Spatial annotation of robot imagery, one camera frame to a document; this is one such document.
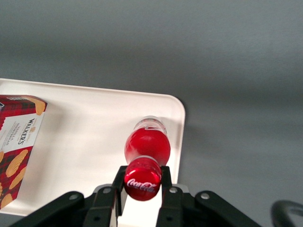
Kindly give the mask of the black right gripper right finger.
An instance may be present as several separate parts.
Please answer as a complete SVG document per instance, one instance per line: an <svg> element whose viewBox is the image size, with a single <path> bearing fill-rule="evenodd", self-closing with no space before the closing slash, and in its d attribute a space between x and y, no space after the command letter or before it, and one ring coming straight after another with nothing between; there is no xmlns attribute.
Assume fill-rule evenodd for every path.
<svg viewBox="0 0 303 227"><path fill-rule="evenodd" d="M170 168L162 166L162 204L158 227L258 227L259 224L212 191L195 196L173 184Z"/></svg>

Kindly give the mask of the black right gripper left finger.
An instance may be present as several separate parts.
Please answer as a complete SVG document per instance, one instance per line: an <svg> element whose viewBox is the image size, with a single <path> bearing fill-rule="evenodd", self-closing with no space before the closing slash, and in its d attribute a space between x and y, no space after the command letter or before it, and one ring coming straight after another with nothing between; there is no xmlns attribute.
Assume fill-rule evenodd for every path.
<svg viewBox="0 0 303 227"><path fill-rule="evenodd" d="M123 213L125 166L121 166L111 184L98 186L85 198L81 192L67 192L12 227L116 227Z"/></svg>

